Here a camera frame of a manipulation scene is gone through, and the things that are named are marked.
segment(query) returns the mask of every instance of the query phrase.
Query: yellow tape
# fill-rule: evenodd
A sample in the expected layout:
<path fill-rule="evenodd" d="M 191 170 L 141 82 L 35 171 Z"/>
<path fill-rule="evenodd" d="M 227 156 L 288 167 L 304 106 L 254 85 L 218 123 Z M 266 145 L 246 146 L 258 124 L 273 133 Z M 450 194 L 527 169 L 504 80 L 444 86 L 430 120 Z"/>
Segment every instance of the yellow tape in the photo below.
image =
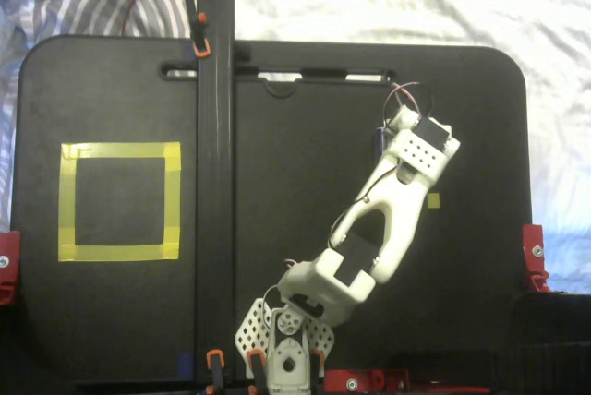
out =
<path fill-rule="evenodd" d="M 427 209 L 439 209 L 440 208 L 440 194 L 431 193 L 427 194 Z"/>
<path fill-rule="evenodd" d="M 164 233 L 161 245 L 76 245 L 76 170 L 81 158 L 164 158 Z M 181 145 L 178 142 L 62 144 L 58 261 L 178 259 L 180 171 Z"/>

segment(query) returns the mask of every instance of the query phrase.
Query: metal bar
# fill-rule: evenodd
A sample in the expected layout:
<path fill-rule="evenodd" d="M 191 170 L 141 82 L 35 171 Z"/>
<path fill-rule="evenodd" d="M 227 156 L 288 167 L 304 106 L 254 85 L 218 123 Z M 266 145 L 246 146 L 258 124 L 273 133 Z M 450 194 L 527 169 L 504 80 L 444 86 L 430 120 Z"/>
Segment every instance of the metal bar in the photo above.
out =
<path fill-rule="evenodd" d="M 198 0 L 211 54 L 199 59 L 195 376 L 206 352 L 234 361 L 234 0 Z"/>

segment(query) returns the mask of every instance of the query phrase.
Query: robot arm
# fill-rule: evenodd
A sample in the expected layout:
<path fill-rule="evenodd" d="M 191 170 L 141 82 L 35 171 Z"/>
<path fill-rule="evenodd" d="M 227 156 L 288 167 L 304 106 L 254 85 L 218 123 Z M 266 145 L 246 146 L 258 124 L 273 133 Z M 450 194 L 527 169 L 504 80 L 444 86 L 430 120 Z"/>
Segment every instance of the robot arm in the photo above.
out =
<path fill-rule="evenodd" d="M 258 382 L 258 392 L 310 393 L 310 357 L 327 355 L 333 342 L 331 327 L 348 320 L 376 282 L 385 283 L 396 271 L 415 235 L 425 195 L 460 146 L 449 126 L 421 118 L 405 106 L 386 132 L 392 141 L 354 203 L 333 225 L 329 246 L 313 261 L 293 265 L 277 284 L 285 307 L 273 309 L 269 317 L 264 315 L 264 298 L 255 301 L 236 334 L 236 346 L 247 365 L 249 348 L 242 332 L 254 335 L 256 321 L 254 329 L 269 337 L 260 343 L 267 349 L 267 368 L 264 389 Z M 352 231 L 356 221 L 374 210 L 385 219 L 378 247 Z M 316 332 L 323 332 L 323 337 Z M 255 342 L 250 346 L 257 349 Z M 252 375 L 249 367 L 247 375 Z"/>
<path fill-rule="evenodd" d="M 279 282 L 282 300 L 307 317 L 329 326 L 344 323 L 356 305 L 363 303 L 375 283 L 385 283 L 396 271 L 415 235 L 419 213 L 429 189 L 437 182 L 460 143 L 452 129 L 433 118 L 419 119 L 403 106 L 388 127 L 393 139 L 365 183 L 354 204 L 335 226 L 329 247 L 311 262 L 295 264 Z M 367 270 L 360 269 L 349 282 L 339 268 L 347 261 L 344 249 L 353 224 L 377 210 L 385 217 L 383 244 L 376 252 L 358 239 L 349 244 L 366 249 L 352 256 L 369 256 Z"/>

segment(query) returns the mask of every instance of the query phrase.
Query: red bracket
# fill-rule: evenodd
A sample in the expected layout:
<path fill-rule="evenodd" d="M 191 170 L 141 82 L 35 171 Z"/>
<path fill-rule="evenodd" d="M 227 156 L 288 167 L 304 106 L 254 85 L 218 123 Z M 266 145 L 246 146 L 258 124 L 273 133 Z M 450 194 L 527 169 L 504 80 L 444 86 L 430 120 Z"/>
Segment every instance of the red bracket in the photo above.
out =
<path fill-rule="evenodd" d="M 532 292 L 551 292 L 546 280 L 549 273 L 544 268 L 544 234 L 542 226 L 524 226 L 525 284 Z"/>
<path fill-rule="evenodd" d="M 326 392 L 398 392 L 409 389 L 406 369 L 324 371 Z"/>
<path fill-rule="evenodd" d="M 0 305 L 12 305 L 17 290 L 20 232 L 0 232 Z"/>

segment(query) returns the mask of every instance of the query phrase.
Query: white bedsheet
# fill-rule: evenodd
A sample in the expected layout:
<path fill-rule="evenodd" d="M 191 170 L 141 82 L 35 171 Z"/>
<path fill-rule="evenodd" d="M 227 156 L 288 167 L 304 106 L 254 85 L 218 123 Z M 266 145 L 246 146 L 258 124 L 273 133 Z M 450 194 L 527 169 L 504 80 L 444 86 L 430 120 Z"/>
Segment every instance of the white bedsheet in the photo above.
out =
<path fill-rule="evenodd" d="M 72 24 L 61 24 L 64 6 L 79 0 L 20 0 L 20 6 L 15 0 L 0 1 L 17 27 L 0 28 L 5 32 L 0 33 L 0 50 L 7 49 L 0 71 L 0 222 L 6 225 L 18 75 L 14 62 L 19 61 L 14 55 L 47 34 L 117 33 L 118 23 L 112 15 L 102 25 L 101 16 L 93 14 L 85 26 L 84 17 L 76 14 Z M 130 33 L 186 35 L 181 26 L 163 25 L 168 17 L 158 17 L 162 12 L 157 7 L 158 21 L 140 24 L 150 16 L 144 7 L 158 2 L 147 0 L 134 12 Z M 182 0 L 163 3 L 182 9 Z M 572 293 L 591 293 L 589 25 L 590 0 L 236 0 L 238 39 L 469 44 L 510 55 L 527 83 L 534 222 L 544 225 L 550 286 Z M 16 45 L 5 47 L 5 35 Z"/>

